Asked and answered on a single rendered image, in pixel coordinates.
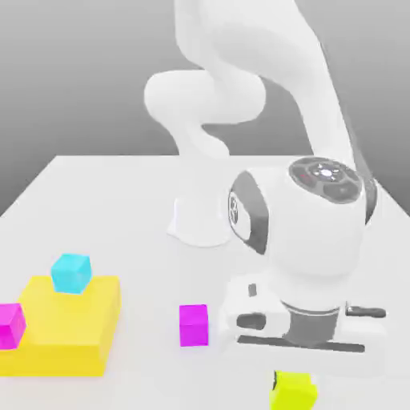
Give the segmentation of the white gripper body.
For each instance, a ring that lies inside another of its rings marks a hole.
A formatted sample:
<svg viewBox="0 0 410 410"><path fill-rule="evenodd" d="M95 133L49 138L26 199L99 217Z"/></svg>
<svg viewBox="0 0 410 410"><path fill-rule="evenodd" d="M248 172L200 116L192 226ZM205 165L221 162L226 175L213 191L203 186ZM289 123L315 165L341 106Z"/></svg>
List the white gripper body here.
<svg viewBox="0 0 410 410"><path fill-rule="evenodd" d="M335 339L302 347L282 337L231 336L219 352L231 364L258 371L306 372L323 376L374 377L385 373L387 332L378 320L344 320Z"/></svg>

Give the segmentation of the small lime cube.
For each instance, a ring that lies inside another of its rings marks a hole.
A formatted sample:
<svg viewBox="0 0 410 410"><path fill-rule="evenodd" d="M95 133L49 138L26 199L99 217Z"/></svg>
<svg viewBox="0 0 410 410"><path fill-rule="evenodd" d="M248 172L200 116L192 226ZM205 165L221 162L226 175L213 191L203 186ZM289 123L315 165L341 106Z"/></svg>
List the small lime cube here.
<svg viewBox="0 0 410 410"><path fill-rule="evenodd" d="M312 410L318 392L309 373L275 371L270 410Z"/></svg>

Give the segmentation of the small magenta cube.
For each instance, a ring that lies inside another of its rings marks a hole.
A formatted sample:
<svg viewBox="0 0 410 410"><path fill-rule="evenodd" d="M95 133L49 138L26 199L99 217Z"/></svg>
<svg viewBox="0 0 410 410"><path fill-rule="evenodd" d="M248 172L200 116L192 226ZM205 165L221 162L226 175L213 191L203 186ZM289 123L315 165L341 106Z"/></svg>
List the small magenta cube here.
<svg viewBox="0 0 410 410"><path fill-rule="evenodd" d="M209 344L206 304L179 306L179 342L181 347L198 347Z"/></svg>
<svg viewBox="0 0 410 410"><path fill-rule="evenodd" d="M26 330L26 319L20 303L0 304L0 350L18 347Z"/></svg>

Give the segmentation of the small cyan cube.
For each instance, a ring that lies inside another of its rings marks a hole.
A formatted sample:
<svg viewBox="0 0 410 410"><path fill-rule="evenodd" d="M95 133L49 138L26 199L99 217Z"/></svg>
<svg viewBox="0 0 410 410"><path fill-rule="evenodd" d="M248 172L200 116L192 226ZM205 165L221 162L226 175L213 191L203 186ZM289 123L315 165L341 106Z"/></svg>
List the small cyan cube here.
<svg viewBox="0 0 410 410"><path fill-rule="evenodd" d="M50 275L56 292L81 295L92 277L90 257L62 254L53 264Z"/></svg>

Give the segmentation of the large yellow box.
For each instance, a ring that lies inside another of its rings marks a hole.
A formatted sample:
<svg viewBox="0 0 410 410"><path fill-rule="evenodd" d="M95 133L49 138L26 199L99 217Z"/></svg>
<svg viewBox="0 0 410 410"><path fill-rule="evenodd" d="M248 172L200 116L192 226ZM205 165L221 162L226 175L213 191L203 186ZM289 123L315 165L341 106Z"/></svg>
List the large yellow box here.
<svg viewBox="0 0 410 410"><path fill-rule="evenodd" d="M18 302L26 330L17 348L0 350L0 376L103 376L121 310L117 276L95 276L82 294L32 277Z"/></svg>

